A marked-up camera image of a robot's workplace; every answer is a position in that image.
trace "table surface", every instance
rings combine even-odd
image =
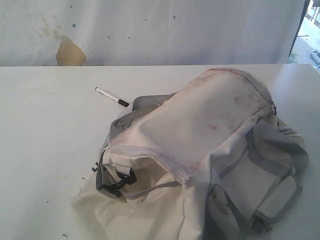
[[[1,239],[81,239],[70,199],[123,110],[96,86],[132,101],[175,92],[213,67],[226,66],[0,67]],[[309,64],[227,67],[267,85],[278,116],[305,138],[310,155],[303,191],[270,237],[319,239],[320,75]]]

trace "car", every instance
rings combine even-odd
[[[320,52],[318,50],[313,50],[310,53],[310,58],[312,58],[320,67]]]

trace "dark spot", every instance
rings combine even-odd
[[[216,130],[218,128],[218,126],[214,126],[211,124],[208,124],[209,128],[212,129],[213,131]]]

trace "backpack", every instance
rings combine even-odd
[[[214,68],[171,95],[136,98],[110,126],[72,206],[87,239],[244,239],[301,191],[303,138],[267,87]]]

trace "marker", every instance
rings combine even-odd
[[[122,105],[122,106],[124,106],[124,107],[128,107],[128,106],[129,106],[129,103],[128,103],[128,102],[126,102],[126,101],[124,101],[124,100],[122,100],[122,99],[120,99],[120,98],[118,98],[118,97],[116,97],[116,96],[113,96],[111,93],[109,93],[109,92],[107,92],[107,91],[105,91],[105,90],[102,90],[102,89],[99,88],[99,87],[96,87],[95,90],[96,90],[98,93],[100,93],[100,94],[102,94],[102,95],[104,95],[104,96],[106,96],[106,97],[108,97],[108,98],[116,101],[118,104],[120,104],[120,105]]]

